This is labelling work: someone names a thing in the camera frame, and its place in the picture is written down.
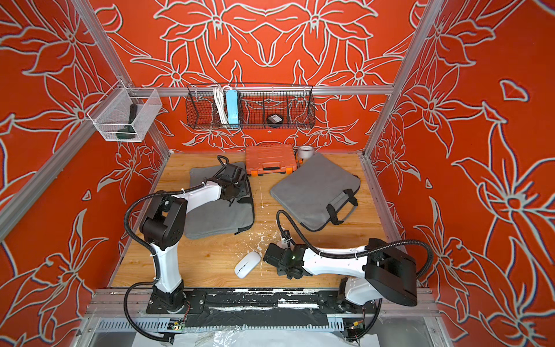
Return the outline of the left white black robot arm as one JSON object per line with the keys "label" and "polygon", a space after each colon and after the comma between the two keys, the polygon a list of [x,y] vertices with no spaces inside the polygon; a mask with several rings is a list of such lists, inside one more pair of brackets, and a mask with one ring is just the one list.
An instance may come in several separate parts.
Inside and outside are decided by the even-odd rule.
{"label": "left white black robot arm", "polygon": [[[248,185],[245,169],[230,163],[225,156],[218,156],[218,161],[220,168],[200,184],[177,191],[159,190],[151,193],[133,202],[124,214],[126,233],[150,252],[155,269],[155,277],[151,282],[140,281],[127,288],[123,299],[124,315],[138,334],[163,346],[172,346],[176,335],[153,335],[141,328],[130,315],[129,296],[138,287],[150,286],[153,298],[166,311],[179,312],[187,303],[177,250],[184,234],[187,214],[218,200],[228,201],[232,205],[243,197],[241,191]],[[129,220],[134,209],[146,200],[151,203],[138,227],[143,235],[139,237],[132,230]]]}

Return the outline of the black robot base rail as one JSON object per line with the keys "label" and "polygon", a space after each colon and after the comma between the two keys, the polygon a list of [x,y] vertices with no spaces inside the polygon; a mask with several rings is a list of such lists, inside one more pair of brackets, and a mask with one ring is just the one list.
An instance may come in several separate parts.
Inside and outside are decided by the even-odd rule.
{"label": "black robot base rail", "polygon": [[196,288],[184,290],[176,312],[150,298],[148,315],[180,318],[186,328],[290,328],[339,331],[353,321],[370,318],[376,304],[351,304],[338,289]]}

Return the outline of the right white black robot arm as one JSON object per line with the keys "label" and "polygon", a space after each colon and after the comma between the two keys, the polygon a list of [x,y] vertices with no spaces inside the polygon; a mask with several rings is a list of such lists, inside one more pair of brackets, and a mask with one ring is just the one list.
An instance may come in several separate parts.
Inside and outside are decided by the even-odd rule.
{"label": "right white black robot arm", "polygon": [[424,241],[406,239],[387,243],[370,238],[365,246],[352,249],[315,247],[303,235],[293,218],[284,210],[276,213],[276,223],[285,247],[271,243],[263,261],[276,268],[279,276],[300,279],[304,276],[344,276],[338,299],[366,311],[375,301],[369,322],[347,329],[344,338],[358,343],[370,332],[380,315],[382,303],[405,307],[418,304],[417,280],[432,267],[434,252]]}

